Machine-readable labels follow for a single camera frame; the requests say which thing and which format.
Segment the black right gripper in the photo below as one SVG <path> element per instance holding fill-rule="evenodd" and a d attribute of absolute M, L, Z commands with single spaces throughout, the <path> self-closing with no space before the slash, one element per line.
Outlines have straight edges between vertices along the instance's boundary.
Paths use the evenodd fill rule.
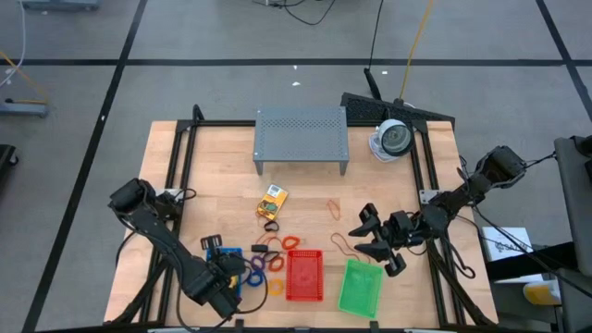
<path fill-rule="evenodd" d="M 381 222 L 378 212 L 372 203 L 367 203 L 362 209 L 362 225 L 351 230 L 349 236 L 367 236 L 374 238 L 369 243 L 354 246 L 360 253 L 372 257 L 377 262 L 386 262 L 384 268 L 389 277 L 396 277 L 406 264 L 395 250 L 409 246 L 412 243 L 411 232 L 413 223 L 404 211 L 391 213 L 388 220 Z"/>

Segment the blue plastic basket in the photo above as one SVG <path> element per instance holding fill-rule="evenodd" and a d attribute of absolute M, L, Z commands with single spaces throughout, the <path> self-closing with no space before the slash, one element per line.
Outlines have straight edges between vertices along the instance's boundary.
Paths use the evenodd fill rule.
<path fill-rule="evenodd" d="M 242 256 L 242 249 L 237 247 L 218 247 L 217 250 L 221 254 L 230 254 L 235 253 L 238 256 Z M 211 250 L 206 251 L 206 261 L 210 262 L 213 260 L 213 252 Z M 242 277 L 241 275 L 235 275 L 238 277 L 238 285 L 235 288 L 232 288 L 238 297 L 241 296 L 241 288 L 242 288 Z"/>

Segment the red plastic basket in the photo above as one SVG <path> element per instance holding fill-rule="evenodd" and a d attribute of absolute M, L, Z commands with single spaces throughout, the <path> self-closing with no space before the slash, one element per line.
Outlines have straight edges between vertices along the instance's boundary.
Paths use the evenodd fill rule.
<path fill-rule="evenodd" d="M 290 250 L 287 259 L 286 299 L 290 302 L 323 301 L 323 252 Z"/>

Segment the green plastic basket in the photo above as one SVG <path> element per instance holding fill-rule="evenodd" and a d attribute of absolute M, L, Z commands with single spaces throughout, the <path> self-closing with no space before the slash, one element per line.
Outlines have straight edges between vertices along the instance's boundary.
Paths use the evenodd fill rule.
<path fill-rule="evenodd" d="M 381 286 L 380 267 L 349 259 L 341 284 L 338 309 L 348 314 L 376 319 Z"/>

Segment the grey perforated metal riser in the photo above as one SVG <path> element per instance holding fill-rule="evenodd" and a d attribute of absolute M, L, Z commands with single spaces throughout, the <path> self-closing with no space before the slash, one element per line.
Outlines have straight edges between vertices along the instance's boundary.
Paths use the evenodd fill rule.
<path fill-rule="evenodd" d="M 334 162 L 346 174 L 350 161 L 346 108 L 267 107 L 256 112 L 253 162 Z"/>

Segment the black perforated mesh panel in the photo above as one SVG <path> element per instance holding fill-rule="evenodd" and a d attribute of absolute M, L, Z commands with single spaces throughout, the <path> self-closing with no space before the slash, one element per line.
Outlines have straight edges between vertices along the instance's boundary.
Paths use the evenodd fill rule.
<path fill-rule="evenodd" d="M 348 120 L 378 121 L 396 119 L 407 125 L 414 121 L 444 121 L 455 126 L 455 118 L 435 112 L 405 105 L 403 102 L 389 103 L 373 98 L 345 92 L 341 96 L 341 106 L 346 109 Z"/>

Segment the white cardboard box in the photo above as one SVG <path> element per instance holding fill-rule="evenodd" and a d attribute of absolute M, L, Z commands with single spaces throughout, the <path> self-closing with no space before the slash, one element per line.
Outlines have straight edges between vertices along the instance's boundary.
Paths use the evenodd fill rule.
<path fill-rule="evenodd" d="M 498 261 L 533 251 L 526 228 L 502 227 L 501 229 L 505 235 L 494 227 L 481 228 L 481 240 L 488 261 Z"/>

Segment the black beam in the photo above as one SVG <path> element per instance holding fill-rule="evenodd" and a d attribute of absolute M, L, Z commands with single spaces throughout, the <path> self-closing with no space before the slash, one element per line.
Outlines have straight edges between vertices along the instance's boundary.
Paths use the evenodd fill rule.
<path fill-rule="evenodd" d="M 486 264 L 490 280 L 519 278 L 534 274 L 555 272 L 560 268 L 578 271 L 578 263 L 572 241 L 499 259 Z"/>

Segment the yellow container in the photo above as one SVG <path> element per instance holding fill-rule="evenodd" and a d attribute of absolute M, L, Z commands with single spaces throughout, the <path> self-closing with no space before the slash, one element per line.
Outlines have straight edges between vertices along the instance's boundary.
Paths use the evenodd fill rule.
<path fill-rule="evenodd" d="M 534 305 L 561 305 L 561 291 L 557 280 L 529 282 L 524 285 L 523 294 Z"/>

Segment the grey cabinet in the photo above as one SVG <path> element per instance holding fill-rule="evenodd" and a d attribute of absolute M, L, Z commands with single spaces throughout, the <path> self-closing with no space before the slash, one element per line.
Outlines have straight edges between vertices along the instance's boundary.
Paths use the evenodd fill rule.
<path fill-rule="evenodd" d="M 554 141 L 572 235 L 574 266 L 562 268 L 563 322 L 569 333 L 592 333 L 592 135 Z"/>

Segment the black floor stand foot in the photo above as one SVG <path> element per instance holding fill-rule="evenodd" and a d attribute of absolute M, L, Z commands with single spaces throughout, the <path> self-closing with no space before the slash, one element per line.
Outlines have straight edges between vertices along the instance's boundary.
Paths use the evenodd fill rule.
<path fill-rule="evenodd" d="M 17 149 L 13 145 L 0 144 L 0 182 L 8 175 L 12 167 L 19 163 Z"/>

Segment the grey stand base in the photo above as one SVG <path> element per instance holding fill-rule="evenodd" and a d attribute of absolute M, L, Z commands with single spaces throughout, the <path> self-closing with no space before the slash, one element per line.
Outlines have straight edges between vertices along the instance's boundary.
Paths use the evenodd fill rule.
<path fill-rule="evenodd" d="M 79 12 L 94 11 L 102 4 L 102 0 L 18 0 L 27 10 Z"/>
<path fill-rule="evenodd" d="M 30 116 L 44 118 L 49 114 L 46 102 L 0 100 L 0 116 Z"/>

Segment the black aluminium table frame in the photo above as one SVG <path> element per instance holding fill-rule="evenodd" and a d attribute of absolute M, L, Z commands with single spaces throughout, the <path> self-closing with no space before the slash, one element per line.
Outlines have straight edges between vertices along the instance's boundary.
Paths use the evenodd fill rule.
<path fill-rule="evenodd" d="M 270 295 L 257 312 L 236 315 L 250 327 L 310 327 L 310 328 L 369 328 L 369 318 L 347 314 L 338 309 L 339 292 L 345 265 L 349 258 L 329 240 L 338 232 L 353 246 L 366 239 L 347 237 L 349 230 L 360 225 L 358 214 L 372 202 L 381 218 L 393 211 L 416 211 L 417 192 L 411 157 L 392 163 L 375 159 L 368 146 L 368 137 L 375 125 L 349 127 L 350 162 L 345 176 L 339 174 L 337 163 L 265 164 L 264 175 L 256 173 L 253 163 L 254 125 L 230 126 L 239 120 L 205 120 L 196 130 L 192 152 L 189 188 L 197 196 L 184 207 L 180 237 L 193 253 L 202 255 L 200 238 L 221 234 L 225 246 L 241 247 L 251 257 L 250 247 L 264 234 L 264 220 L 255 215 L 255 207 L 272 183 L 289 192 L 280 209 L 277 237 L 293 235 L 301 238 L 299 248 L 323 251 L 324 300 L 321 302 L 290 302 L 285 291 Z M 155 188 L 166 183 L 167 167 L 177 129 L 177 121 L 155 121 L 150 129 L 144 152 L 140 178 Z M 434 156 L 438 185 L 453 190 L 462 181 L 457 174 L 460 166 L 454 132 L 449 122 L 426 122 Z M 335 221 L 327 201 L 333 200 L 341 209 L 340 221 Z M 492 321 L 498 322 L 496 308 L 487 279 L 476 229 L 457 219 L 450 225 L 450 240 L 464 261 L 476 272 L 475 279 L 458 274 L 459 281 L 473 301 Z M 121 253 L 105 311 L 105 321 L 123 312 L 144 283 L 153 247 L 137 235 L 130 239 Z M 382 288 L 377 321 L 380 328 L 437 327 L 429 261 L 426 254 L 415 256 L 401 251 L 406 269 L 397 277 L 388 277 L 382 265 Z"/>

